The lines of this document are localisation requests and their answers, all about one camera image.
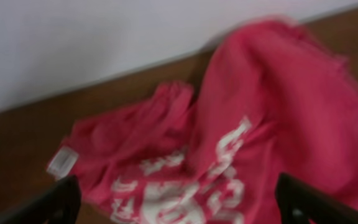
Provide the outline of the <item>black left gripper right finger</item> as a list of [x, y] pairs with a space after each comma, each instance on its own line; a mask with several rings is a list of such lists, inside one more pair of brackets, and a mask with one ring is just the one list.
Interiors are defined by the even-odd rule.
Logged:
[[279, 175], [275, 199], [282, 223], [358, 224], [357, 210], [286, 173]]

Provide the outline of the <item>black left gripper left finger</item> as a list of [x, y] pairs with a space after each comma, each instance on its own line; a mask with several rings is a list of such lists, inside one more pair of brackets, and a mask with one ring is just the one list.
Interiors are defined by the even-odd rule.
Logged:
[[0, 224], [75, 224], [81, 207], [77, 177], [64, 177], [33, 200], [0, 213]]

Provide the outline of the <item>red printed t-shirt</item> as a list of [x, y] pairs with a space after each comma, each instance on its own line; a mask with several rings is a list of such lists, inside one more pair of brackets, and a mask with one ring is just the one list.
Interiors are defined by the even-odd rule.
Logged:
[[198, 98], [163, 83], [75, 123], [50, 161], [116, 223], [278, 223], [287, 172], [358, 209], [358, 84], [301, 27], [262, 21], [215, 51]]

